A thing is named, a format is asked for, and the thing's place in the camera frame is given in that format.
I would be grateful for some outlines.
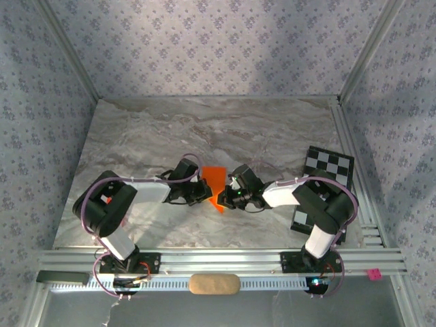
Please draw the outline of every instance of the orange paper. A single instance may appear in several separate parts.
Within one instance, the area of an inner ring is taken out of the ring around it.
[[[209,201],[220,212],[224,212],[224,207],[218,205],[218,194],[224,191],[227,170],[225,167],[203,167],[202,178],[206,179],[207,185],[212,189],[212,197]]]

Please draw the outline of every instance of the marble surface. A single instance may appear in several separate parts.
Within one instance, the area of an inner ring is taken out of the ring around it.
[[[54,242],[55,247],[96,245],[72,214],[80,194],[103,172],[155,176],[175,167],[184,153],[207,166],[232,171],[263,159],[286,178],[301,176],[310,145],[341,151],[325,100],[223,97],[100,100]],[[278,179],[253,167],[263,181]],[[290,230],[294,207],[258,214],[216,211],[209,202],[188,207],[135,205],[124,228],[139,247],[301,247],[307,236]],[[357,247],[358,222],[346,247]]]

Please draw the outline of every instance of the patterned wallpaper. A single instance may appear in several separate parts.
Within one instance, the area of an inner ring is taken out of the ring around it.
[[[406,0],[345,108],[385,227],[436,326],[434,0]]]
[[[0,326],[62,215],[92,103],[30,1],[0,1]]]
[[[338,94],[385,0],[50,0],[102,97]]]

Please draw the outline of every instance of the purple cable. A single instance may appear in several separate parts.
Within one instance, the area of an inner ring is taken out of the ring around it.
[[[108,177],[108,178],[103,178],[102,180],[96,182],[96,184],[94,184],[89,191],[87,192],[86,196],[83,199],[83,203],[82,203],[82,207],[80,208],[80,221],[82,223],[82,227],[85,230],[85,232],[87,232],[88,234],[94,235],[95,233],[90,230],[86,224],[85,224],[85,220],[84,220],[84,216],[85,216],[85,208],[87,207],[89,198],[91,197],[91,194],[100,186],[103,185],[104,183],[108,183],[108,182],[117,182],[117,181],[121,181],[121,182],[134,182],[134,183],[163,183],[163,184],[175,184],[175,183],[184,183],[187,181],[190,181],[191,179],[193,179],[194,177],[198,176],[203,163],[202,160],[197,156],[194,155],[193,153],[186,153],[182,156],[181,159],[187,157],[187,156],[192,156],[195,157],[198,161],[198,169],[193,173],[192,176],[184,178],[184,179],[179,179],[179,180],[175,180],[175,181],[166,181],[163,179],[153,179],[153,178],[126,178],[126,177]]]
[[[96,259],[96,261],[94,262],[94,265],[93,265],[93,276],[94,276],[95,280],[97,281],[98,285],[100,285],[100,287],[102,288],[102,290],[103,290],[107,295],[113,296],[114,298],[119,298],[119,297],[120,297],[119,295],[117,295],[117,294],[115,294],[115,293],[112,293],[110,290],[108,290],[108,289],[103,285],[103,283],[98,279],[98,277],[97,277],[97,273],[96,273],[96,271],[95,271],[95,270],[97,269],[97,264],[98,264],[98,262],[99,262],[101,259],[103,259],[104,257],[107,257],[108,255],[110,255],[110,252],[103,253],[101,256],[99,256],[99,257]]]

